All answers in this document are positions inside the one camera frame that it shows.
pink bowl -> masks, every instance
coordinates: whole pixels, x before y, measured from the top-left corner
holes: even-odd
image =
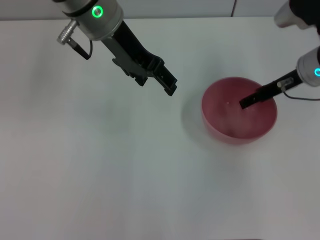
[[[210,133],[228,144],[248,144],[275,125],[277,105],[274,99],[242,109],[239,101],[260,84],[242,77],[227,77],[213,83],[202,97],[202,117]]]

cable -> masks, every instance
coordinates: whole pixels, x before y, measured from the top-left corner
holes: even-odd
[[[92,52],[93,52],[93,43],[90,40],[90,52],[89,54],[75,41],[73,40],[71,37],[68,40],[68,45],[75,50],[78,54],[80,54],[84,59],[89,60],[92,56]]]
[[[94,49],[94,45],[92,44],[92,40],[90,40],[90,52],[89,52],[89,58],[92,56],[92,51]]]
[[[234,16],[234,14],[235,14],[235,10],[236,10],[236,6],[237,6],[237,2],[238,2],[238,0],[234,0],[234,4],[233,4],[233,8],[232,8],[232,12],[231,12],[231,17],[233,17],[233,16]]]
[[[320,98],[304,98],[304,97],[294,97],[294,96],[289,96],[287,93],[286,93],[286,88],[285,87],[282,87],[281,88],[283,94],[289,98],[289,99],[295,99],[295,100],[304,100],[304,101],[320,101]]]

white tabletop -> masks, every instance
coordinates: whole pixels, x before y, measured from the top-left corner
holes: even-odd
[[[319,239],[320,103],[277,96],[275,127],[245,146],[211,139],[200,115],[212,82],[274,81],[318,46],[316,31],[126,22],[178,79],[173,97],[152,78],[138,86],[101,42],[89,61],[59,45],[67,21],[0,22],[0,239]]]

